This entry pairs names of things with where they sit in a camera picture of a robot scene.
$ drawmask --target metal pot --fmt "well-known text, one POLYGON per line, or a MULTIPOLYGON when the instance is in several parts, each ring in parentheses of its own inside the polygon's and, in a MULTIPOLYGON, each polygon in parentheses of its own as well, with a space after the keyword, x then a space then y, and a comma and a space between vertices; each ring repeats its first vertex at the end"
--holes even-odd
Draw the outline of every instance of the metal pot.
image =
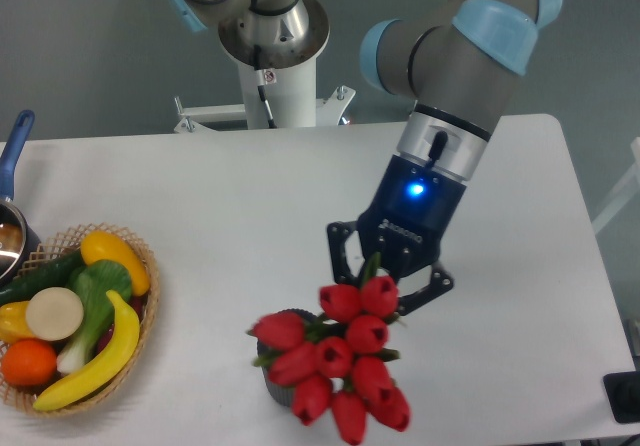
POLYGON ((16 164, 34 119, 33 111, 18 115, 0 156, 0 288, 13 279, 40 243, 24 215, 12 204, 16 164))

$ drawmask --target white table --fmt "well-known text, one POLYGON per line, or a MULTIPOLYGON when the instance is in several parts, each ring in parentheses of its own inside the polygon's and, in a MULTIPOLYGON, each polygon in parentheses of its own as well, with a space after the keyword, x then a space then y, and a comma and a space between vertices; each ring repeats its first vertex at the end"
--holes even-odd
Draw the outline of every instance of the white table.
MULTIPOLYGON (((145 238, 161 307, 111 400, 61 420, 0 408, 0 444, 340 444, 330 414, 301 426, 250 366, 244 331, 268 312, 318 311, 332 282, 325 226, 371 201, 402 131, 361 125, 33 141, 16 204, 47 237, 108 222, 145 238)), ((555 119, 504 118, 443 243, 456 288, 394 325, 392 374, 413 407, 367 443, 503 445, 640 432, 602 376, 633 369, 555 119)))

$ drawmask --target tulip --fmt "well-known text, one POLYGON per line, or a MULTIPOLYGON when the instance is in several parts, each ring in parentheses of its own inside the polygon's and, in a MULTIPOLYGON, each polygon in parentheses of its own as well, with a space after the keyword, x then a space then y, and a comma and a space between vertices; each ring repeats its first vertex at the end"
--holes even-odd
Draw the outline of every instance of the tulip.
POLYGON ((389 339, 389 330, 382 319, 365 314, 351 321, 345 339, 354 353, 375 354, 389 339))
POLYGON ((351 370, 351 379, 356 392, 369 403, 378 406, 391 402, 393 381, 380 358, 358 358, 351 370))
POLYGON ((304 341, 304 321, 293 311, 282 311, 260 318, 251 332, 265 345, 289 351, 304 341))
POLYGON ((362 311, 360 291, 348 284, 320 288, 320 306, 325 314, 339 323, 348 323, 362 311))
POLYGON ((380 424, 389 426, 396 431, 404 431, 411 420, 411 408, 407 399, 399 388, 394 388, 391 394, 391 402, 384 406, 370 404, 369 412, 380 424))
POLYGON ((331 380, 314 374, 296 386, 291 410, 302 424, 309 426, 327 410, 332 393, 331 380))
POLYGON ((342 440, 351 445, 362 443, 367 429, 367 410, 362 398, 353 392, 339 391, 331 400, 331 412, 342 440))
POLYGON ((316 346, 318 371, 327 378, 344 378, 353 363, 353 351, 347 342, 338 336, 323 339, 316 346))
POLYGON ((376 276, 362 287, 360 300, 366 312, 387 318, 398 308, 398 286, 390 276, 376 276))
POLYGON ((268 378, 278 386, 294 386, 316 372, 316 347, 305 341, 300 346, 276 358, 269 368, 268 378))

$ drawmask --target yellow bell pepper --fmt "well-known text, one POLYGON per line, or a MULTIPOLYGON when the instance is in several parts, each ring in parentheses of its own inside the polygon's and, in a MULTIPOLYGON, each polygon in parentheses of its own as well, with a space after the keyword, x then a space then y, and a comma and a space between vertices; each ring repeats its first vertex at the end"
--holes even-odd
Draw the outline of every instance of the yellow bell pepper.
POLYGON ((101 259, 108 259, 127 268, 134 296, 142 296, 149 290, 149 276, 144 264, 133 249, 115 234, 92 231, 80 243, 80 253, 87 266, 101 259))
POLYGON ((0 341, 13 344, 21 339, 35 338, 26 320, 29 301, 9 303, 0 307, 0 341))
POLYGON ((140 338, 138 314, 115 291, 107 291, 113 309, 114 329, 109 344, 85 366, 56 381, 33 403, 36 411, 54 411, 75 403, 110 381, 133 356, 140 338))

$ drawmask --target cucumber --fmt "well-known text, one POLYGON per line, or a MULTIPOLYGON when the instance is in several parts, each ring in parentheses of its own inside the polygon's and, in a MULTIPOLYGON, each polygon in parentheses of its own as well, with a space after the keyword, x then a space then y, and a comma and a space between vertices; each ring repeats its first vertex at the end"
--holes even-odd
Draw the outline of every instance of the cucumber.
POLYGON ((67 286, 73 270, 83 265, 84 261, 80 249, 52 259, 19 278, 14 278, 13 281, 0 289, 0 306, 18 301, 28 301, 36 293, 46 288, 67 286))

